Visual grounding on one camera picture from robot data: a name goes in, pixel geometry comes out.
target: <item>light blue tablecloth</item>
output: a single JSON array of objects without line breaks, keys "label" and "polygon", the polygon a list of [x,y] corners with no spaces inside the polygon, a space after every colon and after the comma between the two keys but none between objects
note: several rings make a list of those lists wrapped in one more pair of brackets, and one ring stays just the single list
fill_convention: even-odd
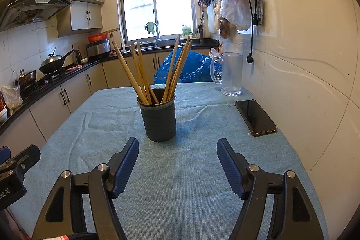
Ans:
[{"label": "light blue tablecloth", "polygon": [[[139,157],[125,192],[114,201],[128,239],[227,240],[242,201],[231,191],[217,158],[216,143],[224,137],[250,164],[279,174],[294,170],[328,239],[313,185],[281,131],[251,136],[234,106],[236,100],[252,98],[246,90],[238,97],[226,97],[213,83],[179,84],[175,100],[177,135],[168,142],[155,143],[145,134],[132,88],[98,91],[42,148],[41,160],[25,177],[28,193],[11,210],[32,234],[47,195],[62,171],[88,172],[106,163],[134,136],[140,144]],[[258,239],[266,239],[272,200],[269,195]],[[88,198],[84,208],[88,230],[95,231]]]}]

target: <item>smartphone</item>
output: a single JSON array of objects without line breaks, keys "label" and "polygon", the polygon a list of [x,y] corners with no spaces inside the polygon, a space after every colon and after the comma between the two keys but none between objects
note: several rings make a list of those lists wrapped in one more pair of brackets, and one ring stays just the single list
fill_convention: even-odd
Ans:
[{"label": "smartphone", "polygon": [[236,101],[235,106],[253,136],[263,136],[278,131],[278,127],[256,100]]}]

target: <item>mug handle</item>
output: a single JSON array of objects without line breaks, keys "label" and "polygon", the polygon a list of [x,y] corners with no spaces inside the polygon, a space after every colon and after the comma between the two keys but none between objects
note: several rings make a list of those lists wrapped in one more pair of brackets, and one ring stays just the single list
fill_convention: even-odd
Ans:
[{"label": "mug handle", "polygon": [[210,76],[211,76],[211,79],[212,81],[218,85],[218,84],[221,84],[221,80],[218,80],[216,77],[215,77],[215,73],[214,73],[214,64],[215,64],[215,61],[218,61],[219,63],[221,63],[221,56],[217,57],[217,56],[214,56],[211,60],[211,64],[210,64]]}]

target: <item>blue gripper pad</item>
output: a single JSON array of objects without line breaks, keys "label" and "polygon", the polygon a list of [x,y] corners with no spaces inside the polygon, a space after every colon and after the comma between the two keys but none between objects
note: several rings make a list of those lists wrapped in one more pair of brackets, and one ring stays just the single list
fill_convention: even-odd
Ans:
[{"label": "blue gripper pad", "polygon": [[11,158],[11,152],[8,147],[4,147],[0,150],[0,165],[6,160]]},{"label": "blue gripper pad", "polygon": [[220,139],[217,142],[216,150],[231,189],[235,194],[239,195],[239,197],[242,197],[245,193],[243,177],[235,163],[238,159],[236,155],[240,154],[235,153],[227,139]]},{"label": "blue gripper pad", "polygon": [[136,159],[139,155],[138,140],[135,138],[130,138],[123,150],[118,154],[118,159],[120,159],[121,162],[118,165],[117,171],[114,173],[113,188],[110,192],[113,199],[117,198],[125,190],[127,182],[133,171]]}]

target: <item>range hood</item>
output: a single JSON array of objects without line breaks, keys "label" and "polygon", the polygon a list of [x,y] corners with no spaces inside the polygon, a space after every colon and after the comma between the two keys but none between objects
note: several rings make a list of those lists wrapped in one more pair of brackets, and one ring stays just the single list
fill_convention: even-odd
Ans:
[{"label": "range hood", "polygon": [[69,5],[67,0],[1,0],[0,31],[48,20]]}]

